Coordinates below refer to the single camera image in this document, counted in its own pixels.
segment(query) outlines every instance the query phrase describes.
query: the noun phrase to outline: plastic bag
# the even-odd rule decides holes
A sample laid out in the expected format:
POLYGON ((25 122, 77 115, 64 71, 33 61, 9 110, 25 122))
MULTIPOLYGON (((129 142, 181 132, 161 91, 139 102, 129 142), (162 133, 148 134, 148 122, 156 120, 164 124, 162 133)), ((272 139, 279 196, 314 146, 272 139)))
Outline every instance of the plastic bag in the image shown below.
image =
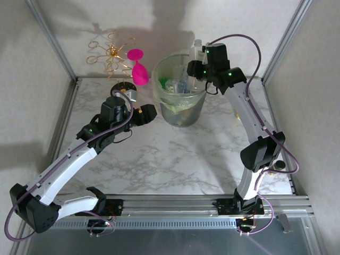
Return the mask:
POLYGON ((155 101, 163 104, 174 113, 189 109, 206 94, 203 90, 197 93, 170 93, 163 89, 162 84, 167 79, 179 79, 182 75, 181 68, 189 61, 188 54, 174 54, 160 61, 151 74, 152 91, 155 101))

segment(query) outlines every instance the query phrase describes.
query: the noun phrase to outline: pink wine glass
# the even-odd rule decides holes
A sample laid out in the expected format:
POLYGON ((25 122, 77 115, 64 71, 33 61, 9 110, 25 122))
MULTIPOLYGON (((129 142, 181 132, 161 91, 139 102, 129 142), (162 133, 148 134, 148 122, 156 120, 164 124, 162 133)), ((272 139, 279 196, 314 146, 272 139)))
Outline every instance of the pink wine glass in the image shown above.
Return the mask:
POLYGON ((132 68, 132 79, 134 84, 143 86, 149 82, 148 71, 138 60, 141 60, 144 56, 144 52, 141 49, 132 49, 127 53, 127 58, 132 61, 136 61, 136 64, 132 68))

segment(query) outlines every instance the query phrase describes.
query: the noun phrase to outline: white marble tabletop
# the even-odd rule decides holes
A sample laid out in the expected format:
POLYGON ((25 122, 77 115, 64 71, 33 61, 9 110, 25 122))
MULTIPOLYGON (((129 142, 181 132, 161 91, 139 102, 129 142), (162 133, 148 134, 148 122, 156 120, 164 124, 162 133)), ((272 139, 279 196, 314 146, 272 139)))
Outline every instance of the white marble tabletop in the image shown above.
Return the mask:
MULTIPOLYGON (((62 151, 80 129, 100 112, 115 81, 82 80, 63 139, 62 151)), ((133 136, 108 146, 87 163, 61 190, 81 191, 95 186, 106 194, 233 194, 241 180, 240 151, 249 145, 240 120, 222 95, 207 95, 201 116, 190 127, 167 124, 152 98, 151 84, 137 87, 135 106, 156 104, 158 115, 148 125, 134 127, 133 136)), ((251 91, 271 121, 260 83, 251 91)), ((262 194, 292 194, 286 175, 266 175, 262 194)))

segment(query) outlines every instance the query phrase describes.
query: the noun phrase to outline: plastic bottle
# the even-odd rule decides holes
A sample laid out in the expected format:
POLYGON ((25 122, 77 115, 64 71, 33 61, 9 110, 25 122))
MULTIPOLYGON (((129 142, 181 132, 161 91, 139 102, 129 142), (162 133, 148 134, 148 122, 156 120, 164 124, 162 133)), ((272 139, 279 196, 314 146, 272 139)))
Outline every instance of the plastic bottle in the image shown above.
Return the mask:
MULTIPOLYGON (((203 61, 204 53, 202 52, 202 40, 196 39, 193 47, 189 50, 189 62, 192 60, 203 61)), ((188 77, 186 82, 187 89, 191 93, 201 92, 205 89, 205 82, 197 80, 195 77, 188 77)))

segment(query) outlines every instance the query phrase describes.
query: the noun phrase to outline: purple cable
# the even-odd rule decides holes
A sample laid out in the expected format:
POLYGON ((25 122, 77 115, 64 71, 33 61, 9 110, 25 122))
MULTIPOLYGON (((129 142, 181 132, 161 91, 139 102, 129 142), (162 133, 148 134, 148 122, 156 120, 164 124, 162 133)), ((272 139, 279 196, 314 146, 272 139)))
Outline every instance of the purple cable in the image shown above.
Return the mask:
MULTIPOLYGON (((124 125, 126 125, 130 119, 132 118, 132 115, 133 115, 133 105, 132 105, 132 102, 130 101, 130 99, 127 97, 127 95, 125 95, 124 93, 122 93, 121 91, 119 90, 113 90, 112 91, 112 95, 116 94, 116 93, 119 93, 121 94, 123 97, 125 97, 125 99, 127 100, 127 102, 130 104, 130 114, 129 116, 127 117, 127 119, 122 122, 121 124, 119 124, 118 126, 115 126, 111 129, 108 129, 102 133, 99 133, 97 135, 95 135, 94 137, 90 138, 89 140, 87 140, 86 142, 80 144, 79 146, 77 146, 76 148, 74 148, 73 150, 70 151, 70 155, 72 156, 73 154, 75 154, 77 151, 79 151, 80 149, 84 148, 85 146, 87 146, 90 142, 96 140, 98 137, 101 137, 105 134, 108 134, 112 131, 115 131, 116 129, 119 129, 121 127, 123 127, 124 125)), ((46 173, 40 180, 39 180, 39 184, 43 184, 63 163, 65 163, 67 160, 69 159, 69 157, 67 155, 65 155, 54 167, 51 168, 51 170, 46 173)), ((11 236, 10 232, 9 232, 9 224, 10 224, 10 219, 15 211, 15 209, 18 207, 18 204, 21 203, 22 200, 24 200, 29 194, 31 194, 34 190, 36 190, 38 188, 37 185, 34 185, 32 188, 30 188, 29 191, 27 191, 24 195, 22 195, 18 200, 17 202, 13 205, 13 207, 11 208, 10 212, 8 213, 7 215, 7 218, 6 218, 6 221, 5 221, 5 227, 4 227, 4 231, 5 231, 5 235, 6 237, 13 241, 13 242, 21 242, 21 241, 24 241, 28 238, 30 238, 33 234, 35 234, 35 232, 29 234, 28 236, 25 236, 23 238, 15 238, 13 236, 11 236)))
MULTIPOLYGON (((101 234, 101 235, 97 234, 98 237, 99 237, 99 236, 103 236, 103 235, 110 235, 110 234, 112 234, 113 232, 115 232, 115 230, 116 230, 115 226, 114 226, 109 220, 105 219, 104 217, 101 217, 100 215, 95 214, 95 213, 93 213, 93 212, 91 212, 91 211, 83 211, 83 213, 90 214, 90 215, 95 216, 95 217, 97 217, 97 218, 99 218, 99 219, 101 219, 101 220, 103 220, 103 221, 105 221, 105 222, 108 222, 109 225, 112 227, 112 231, 111 231, 111 232, 106 233, 106 234, 101 234)), ((98 224, 98 223, 94 223, 94 224, 91 226, 91 229, 90 229, 90 233, 91 233, 91 234, 92 234, 92 231, 93 231, 93 229, 94 229, 94 226, 96 226, 97 224, 98 224)))
MULTIPOLYGON (((262 60, 261 49, 260 49, 259 45, 257 44, 257 42, 256 42, 253 38, 251 38, 251 37, 249 37, 249 36, 246 36, 246 35, 243 35, 243 34, 239 34, 239 33, 235 33, 235 34, 228 35, 228 36, 222 36, 222 37, 220 37, 220 38, 218 38, 218 39, 212 41, 212 42, 209 43, 209 44, 214 44, 214 43, 216 43, 217 41, 220 41, 220 40, 223 40, 223 39, 226 39, 226 38, 230 38, 230 37, 243 37, 243 38, 246 38, 246 39, 250 40, 250 41, 255 45, 255 47, 256 47, 256 49, 257 49, 257 52, 258 52, 258 55, 259 55, 259 61, 258 61, 258 64, 257 64, 257 66, 256 66, 256 69, 255 69, 253 75, 250 77, 248 83, 246 84, 246 87, 245 87, 245 96, 249 98, 249 100, 248 100, 249 106, 250 106, 250 108, 252 109, 252 111, 254 112, 256 118, 258 119, 258 121, 260 122, 262 128, 264 128, 264 127, 265 127, 265 123, 264 123, 263 120, 261 119, 259 113, 256 111, 256 108, 254 107, 254 105, 253 105, 253 103, 252 103, 252 101, 250 100, 250 97, 249 97, 249 86, 250 86, 250 83, 251 83, 251 81, 254 79, 256 73, 259 71, 259 68, 260 68, 260 65, 261 65, 261 60, 262 60)), ((259 183, 259 181, 260 181, 260 179, 261 179, 261 176, 262 176, 265 172, 275 172, 275 173, 281 173, 281 174, 295 174, 297 171, 300 170, 300 164, 299 164, 298 160, 293 156, 293 154, 292 154, 292 153, 291 153, 291 152, 290 152, 290 151, 289 151, 282 143, 280 143, 280 141, 278 141, 278 140, 275 138, 275 136, 273 136, 273 134, 272 134, 271 132, 268 131, 268 129, 264 129, 264 130, 265 130, 266 133, 267 133, 267 134, 268 134, 268 135, 276 142, 276 144, 278 144, 278 145, 282 148, 282 150, 284 150, 284 151, 285 151, 285 152, 293 159, 293 161, 294 161, 295 164, 296 164, 296 169, 295 169, 295 170, 292 170, 292 171, 279 171, 279 170, 274 170, 274 169, 271 169, 271 170, 269 170, 269 169, 263 170, 263 171, 259 174, 259 177, 258 177, 258 178, 256 179, 256 181, 255 181, 254 190, 257 190, 257 188, 258 188, 258 183, 259 183)), ((272 223, 272 221, 273 221, 273 219, 274 219, 274 209, 273 209, 271 203, 268 201, 268 199, 266 199, 265 197, 263 197, 260 193, 257 193, 257 195, 258 195, 259 197, 263 198, 263 199, 269 204, 269 206, 270 206, 270 208, 271 208, 271 219, 270 219, 270 221, 269 221, 263 228, 261 228, 261 229, 255 231, 255 232, 247 233, 247 234, 250 234, 250 235, 256 234, 256 233, 259 233, 259 232, 265 230, 265 229, 272 223)))

